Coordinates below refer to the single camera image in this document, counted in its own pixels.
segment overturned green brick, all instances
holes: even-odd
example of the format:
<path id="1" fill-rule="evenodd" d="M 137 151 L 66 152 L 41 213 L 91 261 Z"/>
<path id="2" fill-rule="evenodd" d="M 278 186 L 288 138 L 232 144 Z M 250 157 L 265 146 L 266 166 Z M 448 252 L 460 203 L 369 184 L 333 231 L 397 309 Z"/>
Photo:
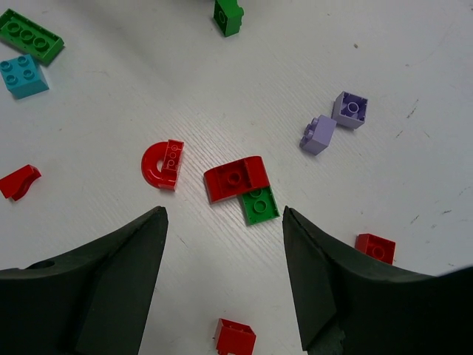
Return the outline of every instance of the overturned green brick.
<path id="1" fill-rule="evenodd" d="M 215 0 L 214 20 L 225 37 L 239 32 L 244 13 L 237 0 Z"/>
<path id="2" fill-rule="evenodd" d="M 270 186 L 243 194 L 242 202 L 246 220 L 250 225 L 279 217 Z"/>
<path id="3" fill-rule="evenodd" d="M 61 37 L 11 9 L 0 16 L 0 38 L 46 65 L 64 48 Z"/>

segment dark green block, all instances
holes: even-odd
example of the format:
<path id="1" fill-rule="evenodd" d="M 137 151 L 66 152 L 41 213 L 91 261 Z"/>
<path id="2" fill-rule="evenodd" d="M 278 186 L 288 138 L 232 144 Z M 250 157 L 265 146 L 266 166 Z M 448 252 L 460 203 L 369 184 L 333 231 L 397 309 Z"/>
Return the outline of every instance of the dark green block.
<path id="1" fill-rule="evenodd" d="M 237 0 L 215 0 L 214 20 L 225 37 L 239 32 L 243 15 Z"/>
<path id="2" fill-rule="evenodd" d="M 242 202 L 246 220 L 250 225 L 279 217 L 270 186 L 242 195 Z"/>
<path id="3" fill-rule="evenodd" d="M 64 47 L 61 37 L 11 9 L 0 16 L 0 38 L 46 65 Z"/>

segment lavender block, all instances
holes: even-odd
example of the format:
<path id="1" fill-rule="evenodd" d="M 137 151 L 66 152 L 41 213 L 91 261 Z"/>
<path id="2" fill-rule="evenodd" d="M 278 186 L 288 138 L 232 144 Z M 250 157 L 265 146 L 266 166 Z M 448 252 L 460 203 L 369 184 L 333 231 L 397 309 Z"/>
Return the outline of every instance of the lavender block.
<path id="1" fill-rule="evenodd" d="M 343 91 L 335 100 L 332 119 L 342 126 L 357 129 L 364 124 L 368 100 Z"/>
<path id="2" fill-rule="evenodd" d="M 328 147 L 333 131 L 337 123 L 327 116 L 320 115 L 314 118 L 310 124 L 305 127 L 304 137 L 299 144 L 303 150 L 317 155 Z"/>

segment light blue block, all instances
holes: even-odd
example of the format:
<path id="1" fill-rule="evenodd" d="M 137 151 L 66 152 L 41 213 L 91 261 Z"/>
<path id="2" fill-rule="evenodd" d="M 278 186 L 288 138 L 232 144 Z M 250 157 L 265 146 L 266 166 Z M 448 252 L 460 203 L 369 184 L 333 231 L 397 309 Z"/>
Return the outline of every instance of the light blue block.
<path id="1" fill-rule="evenodd" d="M 41 68 L 30 55 L 0 63 L 3 81 L 16 98 L 26 98 L 49 89 Z"/>

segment red sloped block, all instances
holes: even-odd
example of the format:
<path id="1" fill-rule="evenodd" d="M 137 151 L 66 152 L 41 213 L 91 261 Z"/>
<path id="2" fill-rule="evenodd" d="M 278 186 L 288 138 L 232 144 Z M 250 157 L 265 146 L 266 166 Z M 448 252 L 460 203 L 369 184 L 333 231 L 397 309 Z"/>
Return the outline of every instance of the red sloped block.
<path id="1" fill-rule="evenodd" d="M 183 149 L 183 142 L 172 139 L 150 146 L 141 160 L 145 180 L 159 189 L 175 190 Z M 163 162 L 161 171 L 157 168 L 160 160 Z"/>
<path id="2" fill-rule="evenodd" d="M 359 234 L 355 243 L 355 249 L 391 265 L 394 261 L 395 248 L 395 242 L 368 233 Z"/>
<path id="3" fill-rule="evenodd" d="M 211 203 L 269 186 L 265 165 L 259 156 L 210 169 L 204 173 L 204 181 Z"/>
<path id="4" fill-rule="evenodd" d="M 41 177 L 41 173 L 32 165 L 23 166 L 0 180 L 0 191 L 5 198 L 18 201 L 26 195 L 34 180 Z"/>
<path id="5" fill-rule="evenodd" d="M 251 328 L 226 319 L 219 319 L 215 343 L 219 355 L 251 355 L 256 334 Z"/>

